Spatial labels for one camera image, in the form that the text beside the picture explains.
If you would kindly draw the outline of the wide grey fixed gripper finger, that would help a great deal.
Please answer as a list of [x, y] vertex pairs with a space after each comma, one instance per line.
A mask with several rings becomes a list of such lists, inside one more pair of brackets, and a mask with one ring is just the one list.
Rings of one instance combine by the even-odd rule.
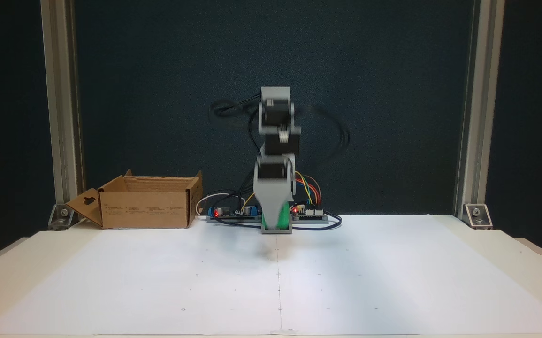
[[289, 227], [290, 206], [293, 200], [292, 188], [286, 183], [262, 183], [254, 187], [265, 227]]

